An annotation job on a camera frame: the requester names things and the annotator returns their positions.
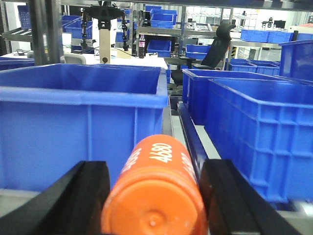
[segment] blue storage bin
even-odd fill
[[[152,9],[161,9],[161,6],[152,6],[152,5],[146,5],[146,11],[151,11]]]
[[[298,34],[298,40],[313,40],[313,33],[299,33]]]
[[[127,40],[129,39],[129,30],[127,30]],[[115,41],[118,43],[122,43],[123,42],[123,32],[116,32],[116,38]]]
[[[268,42],[269,43],[284,43],[292,40],[293,33],[283,31],[269,31]]]
[[[134,146],[162,130],[165,70],[55,64],[0,72],[0,188],[43,191],[81,160],[111,185]]]
[[[188,111],[196,125],[205,125],[208,104],[208,80],[215,78],[243,78],[262,80],[281,80],[251,72],[218,70],[183,70],[182,97],[188,103]]]
[[[313,40],[279,45],[282,46],[279,75],[313,81]]]
[[[167,71],[166,71],[166,80],[167,80],[167,83],[170,83],[171,81],[171,66],[170,65],[167,65]]]
[[[166,40],[150,40],[147,51],[158,53],[159,57],[171,57],[172,42]]]
[[[231,59],[229,62],[229,70],[231,71],[256,72],[256,69],[256,65],[250,63],[249,61]]]
[[[272,61],[250,60],[252,64],[256,65],[256,73],[275,76],[279,74],[279,65]]]
[[[129,15],[131,13],[130,9],[123,9],[123,11],[125,12],[125,15]]]
[[[151,16],[151,26],[157,28],[173,28],[174,15],[153,14]]]
[[[62,16],[62,30],[65,32],[65,27],[74,21],[81,21],[81,16]]]
[[[242,29],[241,39],[249,42],[266,43],[268,41],[268,31]]]
[[[62,16],[62,21],[80,21],[82,16]]]
[[[31,20],[29,14],[29,6],[28,5],[20,5],[18,6],[19,18],[21,22],[22,29],[30,29],[31,28]]]
[[[34,59],[0,57],[0,71],[34,66]]]
[[[220,156],[269,202],[312,200],[313,87],[220,79],[208,93],[205,129]]]
[[[210,48],[211,46],[187,44],[186,57],[203,60],[206,54],[209,52]]]
[[[82,38],[82,22],[74,21],[65,27],[66,33],[72,33],[72,38]],[[87,22],[86,27],[87,39],[92,39],[92,22]]]
[[[154,8],[150,11],[150,17],[152,17],[154,14],[173,15],[173,25],[176,25],[177,10],[163,10]]]

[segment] chair backrest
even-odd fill
[[[65,63],[67,64],[80,64],[85,65],[86,59],[81,54],[75,53],[64,53]]]
[[[27,57],[28,57],[28,58],[34,58],[34,51],[33,51],[33,50],[30,50],[30,51],[27,53]]]
[[[223,59],[231,40],[230,30],[235,28],[234,24],[221,24],[216,30],[216,38],[214,39],[209,52],[202,60],[202,65],[207,65],[215,68]]]

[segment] plastic bottle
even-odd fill
[[[143,59],[145,58],[145,46],[146,46],[146,40],[143,34],[140,35],[139,38],[139,58]]]
[[[101,215],[103,233],[206,235],[207,217],[190,156],[167,135],[133,150]]]

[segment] black office chair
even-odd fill
[[[197,69],[202,70],[214,70],[218,63],[223,59],[231,40],[230,31],[235,28],[234,24],[222,24],[216,30],[216,37],[212,43],[212,46],[200,65],[194,65]],[[191,64],[195,61],[195,58],[180,57],[182,60],[186,60],[187,66],[191,69]],[[174,70],[171,75],[176,85],[182,85],[182,71]]]

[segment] table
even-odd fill
[[[26,55],[23,56],[15,56],[16,52],[6,54],[3,57],[9,57],[9,58],[16,58],[16,59],[24,59],[27,58]],[[86,59],[86,64],[87,65],[93,65],[93,64],[99,64],[100,63],[100,58],[99,56],[96,56],[94,54],[83,54],[83,56]],[[134,66],[153,66],[153,67],[161,67],[165,70],[168,69],[167,64],[162,57],[145,57],[143,59],[139,59],[137,57],[130,56],[129,59],[126,58],[117,58],[114,57],[111,59],[111,64],[112,65],[134,65]]]

